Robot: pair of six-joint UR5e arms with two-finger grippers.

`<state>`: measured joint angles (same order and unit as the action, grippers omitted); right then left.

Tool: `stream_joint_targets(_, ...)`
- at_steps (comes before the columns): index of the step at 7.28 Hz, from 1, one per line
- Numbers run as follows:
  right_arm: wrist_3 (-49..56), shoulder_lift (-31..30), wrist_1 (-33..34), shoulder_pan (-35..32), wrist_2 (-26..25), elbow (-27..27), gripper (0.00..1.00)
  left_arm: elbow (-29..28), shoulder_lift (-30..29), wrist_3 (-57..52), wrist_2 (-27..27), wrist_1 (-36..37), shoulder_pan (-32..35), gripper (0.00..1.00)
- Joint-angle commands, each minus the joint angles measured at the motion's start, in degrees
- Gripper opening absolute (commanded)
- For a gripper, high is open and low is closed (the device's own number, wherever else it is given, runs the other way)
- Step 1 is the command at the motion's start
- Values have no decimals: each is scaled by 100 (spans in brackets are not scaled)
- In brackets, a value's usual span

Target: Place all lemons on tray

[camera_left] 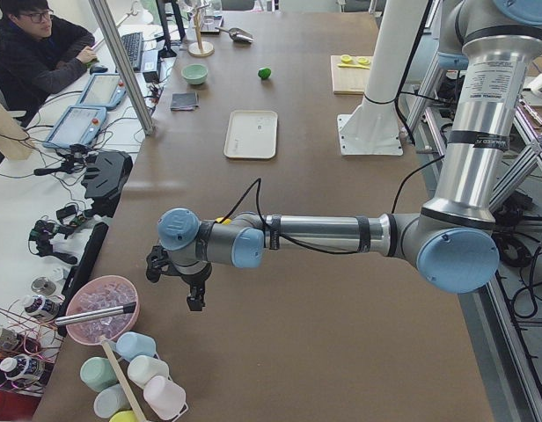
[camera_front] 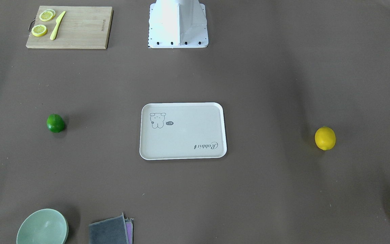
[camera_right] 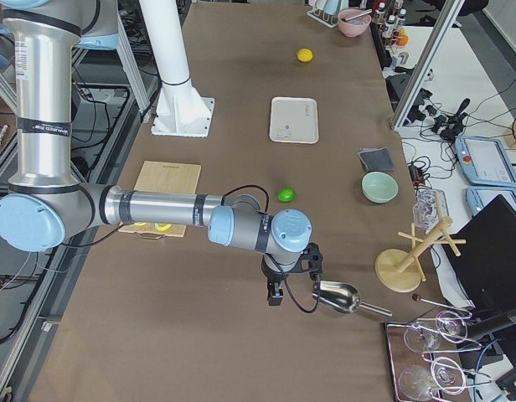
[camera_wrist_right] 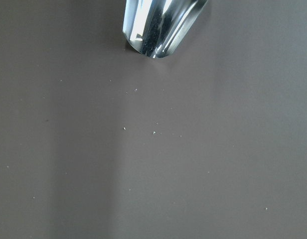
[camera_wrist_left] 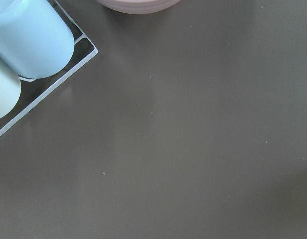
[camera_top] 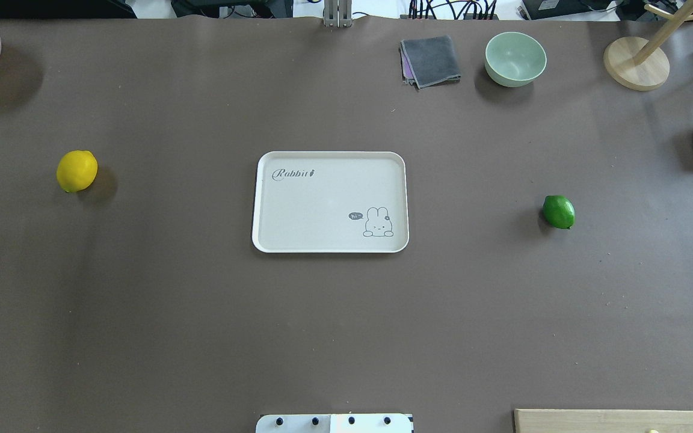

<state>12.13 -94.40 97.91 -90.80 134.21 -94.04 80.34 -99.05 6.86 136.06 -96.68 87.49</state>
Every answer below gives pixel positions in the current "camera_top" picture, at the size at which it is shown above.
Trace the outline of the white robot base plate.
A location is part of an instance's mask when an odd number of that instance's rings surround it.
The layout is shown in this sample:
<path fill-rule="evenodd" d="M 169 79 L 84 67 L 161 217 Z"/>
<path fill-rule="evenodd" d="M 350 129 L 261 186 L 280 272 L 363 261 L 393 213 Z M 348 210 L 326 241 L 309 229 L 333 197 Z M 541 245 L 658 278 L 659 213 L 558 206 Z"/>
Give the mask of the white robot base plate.
<path fill-rule="evenodd" d="M 267 414 L 256 422 L 256 432 L 413 432 L 411 414 Z"/>

